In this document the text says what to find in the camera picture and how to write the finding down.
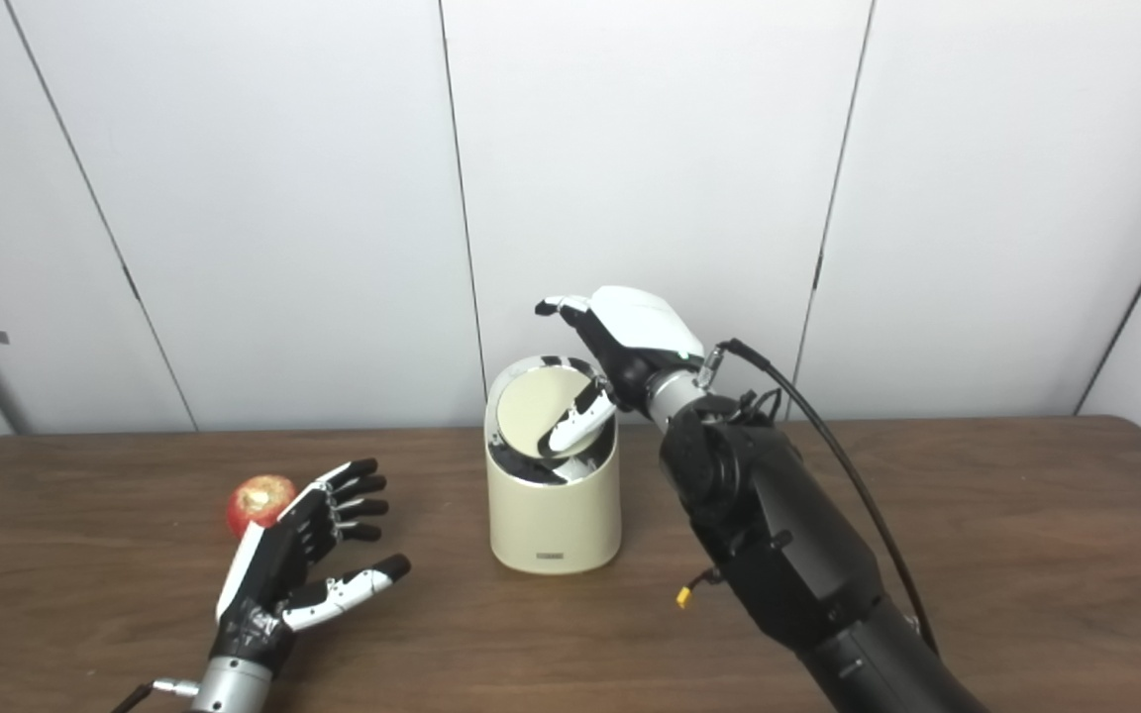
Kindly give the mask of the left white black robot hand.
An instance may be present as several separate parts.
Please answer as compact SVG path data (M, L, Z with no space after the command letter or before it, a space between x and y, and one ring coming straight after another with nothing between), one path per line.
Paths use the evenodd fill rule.
M403 576L408 556L385 557L355 572L309 581L345 541L375 542L381 532L366 516L389 507L377 459L363 457L318 475L268 525L250 524L216 603L210 658L248 661L280 676L297 637L365 603Z

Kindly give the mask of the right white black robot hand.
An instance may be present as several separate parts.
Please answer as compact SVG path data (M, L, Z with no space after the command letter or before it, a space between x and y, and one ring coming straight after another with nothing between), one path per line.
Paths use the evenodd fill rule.
M705 396L693 383L706 348L665 299L637 287L598 287L583 295L552 295L539 316L559 316L596 359L588 383L539 439L542 457L561 457L616 412L636 412L670 427L677 412Z

